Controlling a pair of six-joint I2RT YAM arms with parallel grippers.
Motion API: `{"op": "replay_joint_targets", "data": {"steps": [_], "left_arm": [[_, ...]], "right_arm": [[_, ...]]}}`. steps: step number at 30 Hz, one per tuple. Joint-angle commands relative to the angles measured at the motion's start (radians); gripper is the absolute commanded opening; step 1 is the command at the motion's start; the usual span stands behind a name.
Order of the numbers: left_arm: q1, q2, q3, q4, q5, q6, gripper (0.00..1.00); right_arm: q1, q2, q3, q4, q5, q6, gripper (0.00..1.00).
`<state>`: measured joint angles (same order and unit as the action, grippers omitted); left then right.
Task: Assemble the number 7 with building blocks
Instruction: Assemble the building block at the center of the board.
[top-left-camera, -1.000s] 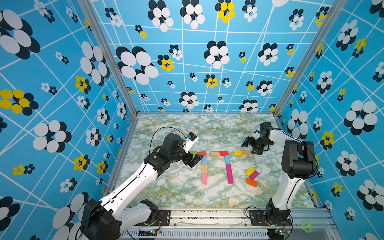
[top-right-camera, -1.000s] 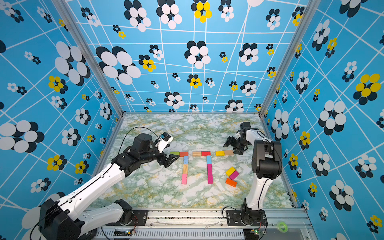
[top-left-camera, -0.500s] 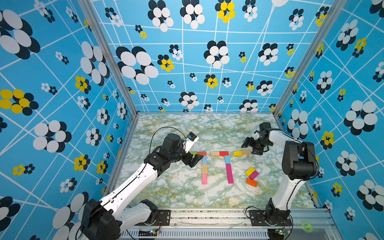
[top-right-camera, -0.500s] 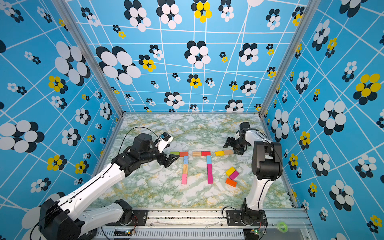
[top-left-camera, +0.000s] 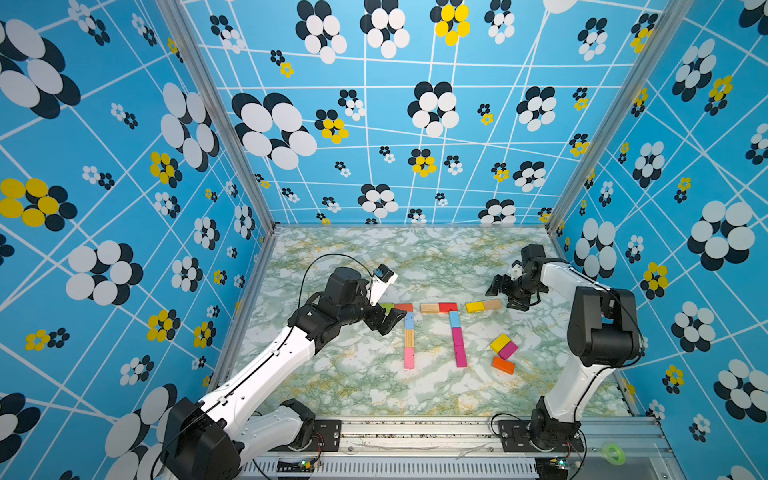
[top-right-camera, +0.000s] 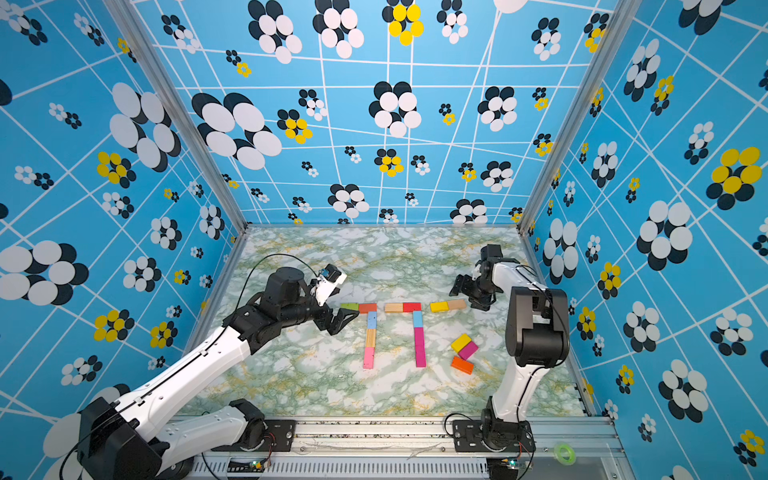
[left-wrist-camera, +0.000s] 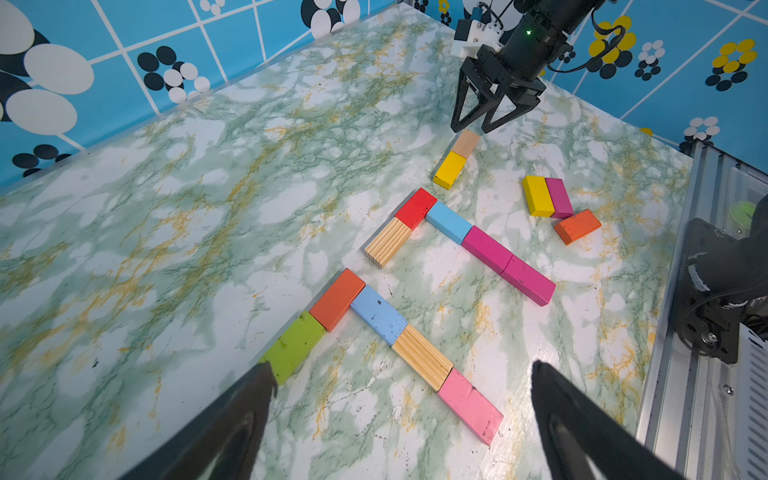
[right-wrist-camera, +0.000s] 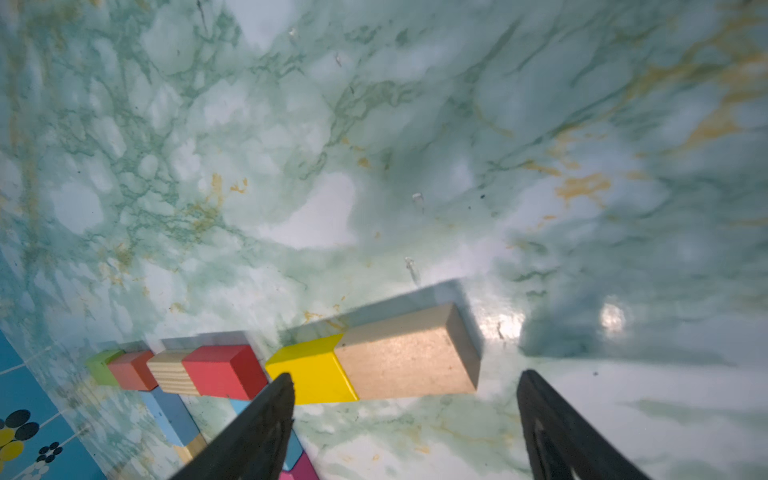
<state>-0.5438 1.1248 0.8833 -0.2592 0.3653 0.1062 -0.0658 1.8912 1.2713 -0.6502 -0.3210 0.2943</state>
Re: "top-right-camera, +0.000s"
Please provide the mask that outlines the orange block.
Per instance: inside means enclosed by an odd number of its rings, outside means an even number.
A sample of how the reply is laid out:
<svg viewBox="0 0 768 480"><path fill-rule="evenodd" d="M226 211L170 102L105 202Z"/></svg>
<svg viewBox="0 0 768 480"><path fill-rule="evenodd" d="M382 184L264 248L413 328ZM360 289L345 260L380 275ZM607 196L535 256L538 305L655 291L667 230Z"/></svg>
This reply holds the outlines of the orange block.
<svg viewBox="0 0 768 480"><path fill-rule="evenodd" d="M461 358L459 356L454 356L453 357L453 359L451 361L451 367L453 369L459 371L459 372L462 372L462 373L466 374L466 375L471 375L473 373L473 371L474 371L474 365L471 362L469 362L469 361L467 361L467 360L465 360L465 359L463 359L463 358Z"/></svg>

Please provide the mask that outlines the red block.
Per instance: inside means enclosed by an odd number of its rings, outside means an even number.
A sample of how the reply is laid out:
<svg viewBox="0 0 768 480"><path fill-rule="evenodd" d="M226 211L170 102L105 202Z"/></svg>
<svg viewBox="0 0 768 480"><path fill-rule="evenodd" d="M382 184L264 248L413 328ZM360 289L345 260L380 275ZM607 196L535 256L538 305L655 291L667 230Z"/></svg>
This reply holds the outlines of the red block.
<svg viewBox="0 0 768 480"><path fill-rule="evenodd" d="M422 310L422 305L419 302L404 302L402 307L404 313L412 313Z"/></svg>

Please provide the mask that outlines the orange-red block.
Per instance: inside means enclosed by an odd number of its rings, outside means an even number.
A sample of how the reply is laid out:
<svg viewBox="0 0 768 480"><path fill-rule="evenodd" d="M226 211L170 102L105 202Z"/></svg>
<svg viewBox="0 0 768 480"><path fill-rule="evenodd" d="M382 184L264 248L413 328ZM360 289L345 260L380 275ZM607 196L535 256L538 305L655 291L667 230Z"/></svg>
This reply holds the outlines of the orange-red block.
<svg viewBox="0 0 768 480"><path fill-rule="evenodd" d="M378 310L376 303L365 303L358 305L358 311L360 313L374 313Z"/></svg>

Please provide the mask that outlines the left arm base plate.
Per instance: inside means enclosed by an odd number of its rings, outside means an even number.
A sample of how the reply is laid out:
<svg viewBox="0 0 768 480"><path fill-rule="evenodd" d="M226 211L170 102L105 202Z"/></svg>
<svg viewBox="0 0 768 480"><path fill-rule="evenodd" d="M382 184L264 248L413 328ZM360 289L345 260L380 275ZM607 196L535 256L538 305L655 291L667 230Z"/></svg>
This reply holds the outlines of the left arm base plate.
<svg viewBox="0 0 768 480"><path fill-rule="evenodd" d="M290 452L296 434L297 421L293 419L266 419L259 427L246 428L233 445L215 447L222 452Z"/></svg>

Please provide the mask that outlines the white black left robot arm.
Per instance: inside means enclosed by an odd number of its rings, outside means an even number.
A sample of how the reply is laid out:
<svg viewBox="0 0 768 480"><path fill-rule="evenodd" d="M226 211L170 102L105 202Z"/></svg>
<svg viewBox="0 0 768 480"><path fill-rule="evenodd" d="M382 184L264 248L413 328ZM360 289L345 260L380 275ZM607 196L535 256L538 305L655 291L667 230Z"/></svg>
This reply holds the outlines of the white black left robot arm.
<svg viewBox="0 0 768 480"><path fill-rule="evenodd" d="M267 434L263 413L245 399L191 420L174 416L224 372L289 327L312 322L338 334L357 312L328 306L347 278L335 265L312 280L281 267L263 291L241 302L207 339L154 379L116 400L98 398L80 413L71 453L93 479L155 479L214 448L254 450Z"/></svg>

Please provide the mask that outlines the natural wood block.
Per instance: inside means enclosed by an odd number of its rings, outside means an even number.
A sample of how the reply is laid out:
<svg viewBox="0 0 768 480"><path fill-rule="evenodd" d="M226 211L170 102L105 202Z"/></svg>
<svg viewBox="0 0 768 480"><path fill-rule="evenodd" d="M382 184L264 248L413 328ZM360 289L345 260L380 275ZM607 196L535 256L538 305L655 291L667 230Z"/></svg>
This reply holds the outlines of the natural wood block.
<svg viewBox="0 0 768 480"><path fill-rule="evenodd" d="M402 303L387 303L385 305L384 311L386 313L403 313L404 306Z"/></svg>
<svg viewBox="0 0 768 480"><path fill-rule="evenodd" d="M368 329L366 332L365 347L374 348L376 345L376 329Z"/></svg>
<svg viewBox="0 0 768 480"><path fill-rule="evenodd" d="M450 300L447 304L450 310L462 310L467 306L466 301L463 299Z"/></svg>

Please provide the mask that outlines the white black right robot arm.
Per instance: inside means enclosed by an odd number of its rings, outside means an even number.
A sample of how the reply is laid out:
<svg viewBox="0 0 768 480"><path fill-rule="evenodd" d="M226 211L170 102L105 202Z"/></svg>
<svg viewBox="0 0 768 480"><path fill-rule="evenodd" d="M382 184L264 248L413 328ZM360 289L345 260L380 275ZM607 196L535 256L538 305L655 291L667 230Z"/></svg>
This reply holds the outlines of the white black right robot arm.
<svg viewBox="0 0 768 480"><path fill-rule="evenodd" d="M482 441L492 451L515 444L534 452L528 405L543 377L565 363L570 352L567 295L540 283L531 267L488 244L470 274L456 277L452 296L488 311L507 297L505 347L510 360L498 389L481 414Z"/></svg>

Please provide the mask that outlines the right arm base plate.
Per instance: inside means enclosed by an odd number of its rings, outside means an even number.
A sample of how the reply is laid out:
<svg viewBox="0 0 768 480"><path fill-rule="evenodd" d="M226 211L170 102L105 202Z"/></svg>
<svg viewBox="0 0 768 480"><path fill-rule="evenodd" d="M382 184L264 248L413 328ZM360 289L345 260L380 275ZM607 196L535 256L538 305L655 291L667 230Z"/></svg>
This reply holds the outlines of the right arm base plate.
<svg viewBox="0 0 768 480"><path fill-rule="evenodd" d="M527 421L452 420L449 432L457 453L534 453L535 440Z"/></svg>

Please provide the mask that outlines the pink block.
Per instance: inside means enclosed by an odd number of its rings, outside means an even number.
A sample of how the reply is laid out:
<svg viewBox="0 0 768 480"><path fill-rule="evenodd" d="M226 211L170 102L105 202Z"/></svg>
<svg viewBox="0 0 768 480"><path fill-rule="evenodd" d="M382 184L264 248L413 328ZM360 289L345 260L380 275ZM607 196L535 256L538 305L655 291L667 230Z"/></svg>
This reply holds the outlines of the pink block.
<svg viewBox="0 0 768 480"><path fill-rule="evenodd" d="M364 349L363 368L365 370L371 370L374 368L375 348L366 347Z"/></svg>

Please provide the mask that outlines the magenta block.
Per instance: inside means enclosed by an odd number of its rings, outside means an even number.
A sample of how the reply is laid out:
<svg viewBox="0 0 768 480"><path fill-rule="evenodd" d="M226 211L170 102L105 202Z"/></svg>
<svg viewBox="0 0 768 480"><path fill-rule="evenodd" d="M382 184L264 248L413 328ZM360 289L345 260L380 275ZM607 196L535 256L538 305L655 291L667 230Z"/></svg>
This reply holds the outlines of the magenta block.
<svg viewBox="0 0 768 480"><path fill-rule="evenodd" d="M416 350L423 350L424 349L424 329L422 327L415 327L414 328L414 346Z"/></svg>
<svg viewBox="0 0 768 480"><path fill-rule="evenodd" d="M416 345L414 347L415 353L415 365L417 368L425 368L427 366L426 353L422 345Z"/></svg>
<svg viewBox="0 0 768 480"><path fill-rule="evenodd" d="M462 349L459 350L458 356L465 361L468 361L478 350L478 346L469 341Z"/></svg>

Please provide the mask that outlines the yellow block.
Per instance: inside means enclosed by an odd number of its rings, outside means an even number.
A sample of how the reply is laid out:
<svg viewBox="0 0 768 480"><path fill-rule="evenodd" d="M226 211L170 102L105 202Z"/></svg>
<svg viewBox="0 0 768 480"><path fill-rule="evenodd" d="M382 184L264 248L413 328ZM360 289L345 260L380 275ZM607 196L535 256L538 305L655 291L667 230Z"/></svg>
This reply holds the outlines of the yellow block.
<svg viewBox="0 0 768 480"><path fill-rule="evenodd" d="M449 305L448 301L444 302L434 302L430 304L430 310L433 313L443 313L443 312L449 312L451 311L451 307Z"/></svg>
<svg viewBox="0 0 768 480"><path fill-rule="evenodd" d="M455 353L460 353L466 346L472 342L472 339L467 334L462 334L456 340L451 343L451 348Z"/></svg>

